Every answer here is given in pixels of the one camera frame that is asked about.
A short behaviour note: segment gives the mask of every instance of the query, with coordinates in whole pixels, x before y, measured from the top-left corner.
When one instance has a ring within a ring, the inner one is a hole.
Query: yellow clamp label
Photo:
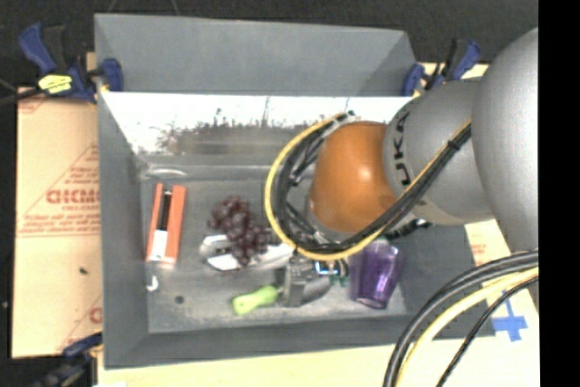
[[[69,91],[73,78],[66,74],[47,74],[39,82],[38,87],[50,94]]]

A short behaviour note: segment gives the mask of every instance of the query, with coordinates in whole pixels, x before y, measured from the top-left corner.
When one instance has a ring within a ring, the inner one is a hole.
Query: purple grapes
[[[208,220],[212,229],[220,229],[232,241],[232,256],[241,266],[247,266],[252,256],[264,254],[271,239],[267,227],[257,225],[249,204],[238,196],[229,196],[212,210]]]

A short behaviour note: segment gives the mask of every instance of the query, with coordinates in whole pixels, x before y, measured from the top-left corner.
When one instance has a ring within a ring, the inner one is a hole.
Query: metal cylinder
[[[448,82],[409,101],[391,120],[383,141],[383,167],[397,197],[471,117],[478,88],[479,80]],[[412,213],[448,226],[493,218],[470,140],[453,156]]]
[[[538,39],[535,29],[498,55],[472,112],[479,175],[512,251],[538,246]]]

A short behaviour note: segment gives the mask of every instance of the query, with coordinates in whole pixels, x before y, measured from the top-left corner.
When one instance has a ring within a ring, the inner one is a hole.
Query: purple bottle
[[[401,272],[401,252],[377,239],[349,258],[349,296],[370,308],[384,309]]]

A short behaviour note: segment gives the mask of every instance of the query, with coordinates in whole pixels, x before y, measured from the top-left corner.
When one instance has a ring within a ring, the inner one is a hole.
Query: yellow cable
[[[266,178],[266,185],[264,187],[264,204],[265,204],[266,216],[267,216],[268,221],[270,223],[270,226],[274,230],[275,234],[278,237],[280,237],[280,239],[284,243],[289,245],[291,248],[295,249],[296,252],[299,253],[300,255],[306,256],[307,258],[310,258],[313,260],[320,260],[320,261],[340,260],[343,258],[347,258],[348,256],[353,255],[353,254],[359,252],[360,250],[362,250],[363,248],[365,248],[366,246],[368,246],[386,228],[386,225],[379,227],[376,231],[374,231],[368,237],[364,238],[363,240],[361,240],[357,244],[353,245],[352,247],[347,248],[346,250],[342,250],[340,252],[335,252],[335,253],[330,253],[330,254],[322,254],[322,253],[311,252],[309,250],[305,250],[304,248],[300,247],[298,244],[296,244],[294,242],[294,240],[292,240],[290,237],[288,237],[285,234],[284,230],[282,230],[282,228],[278,224],[278,221],[276,220],[276,215],[274,214],[274,211],[272,210],[272,186],[274,185],[274,179],[276,178],[276,173],[278,171],[278,168],[280,167],[280,165],[282,164],[282,162],[284,161],[284,159],[286,158],[288,153],[290,153],[290,151],[296,145],[298,145],[302,140],[304,140],[306,137],[308,137],[313,132],[322,128],[325,124],[328,124],[329,122],[334,121],[337,118],[337,116],[339,116],[339,115],[336,115],[336,116],[329,118],[327,120],[324,120],[324,121],[317,122],[313,126],[306,128],[304,131],[300,132],[298,135],[293,137],[292,140],[290,140],[285,145],[285,147],[280,151],[280,153],[278,153],[278,156],[275,158],[274,163],[272,163],[272,166],[271,166],[270,171],[268,172],[268,176]],[[459,130],[453,135],[452,139],[455,139],[457,134],[459,134],[461,131],[463,131],[470,124],[471,124],[471,119],[467,120],[463,124],[463,126],[461,126],[461,128],[459,128]],[[427,163],[427,165],[420,171],[419,175],[416,176],[415,179],[412,181],[412,183],[405,189],[405,191],[403,192],[403,195],[406,194],[407,191],[409,189],[411,189],[419,181],[419,179],[421,179],[421,177],[423,176],[423,173],[427,169],[429,169],[429,167],[431,165],[433,165],[433,163],[435,162],[435,159],[438,158],[438,156],[444,150],[445,150],[445,146],[440,148],[440,150],[435,154],[435,156],[430,160],[430,162]]]
[[[423,332],[417,342],[413,345],[403,363],[401,369],[399,370],[399,376],[397,377],[397,387],[404,385],[404,381],[408,373],[411,371],[411,366],[426,347],[427,343],[433,340],[435,335],[437,335],[444,327],[446,327],[453,319],[458,315],[464,313],[466,310],[470,309],[472,306],[478,304],[479,302],[485,300],[490,295],[501,292],[502,290],[508,290],[509,288],[521,284],[532,277],[538,276],[539,269],[534,267],[527,271],[522,271],[502,277],[499,280],[495,280],[493,284],[487,285],[485,288],[468,295],[467,297],[459,300],[453,306],[450,306],[441,315],[435,319]]]

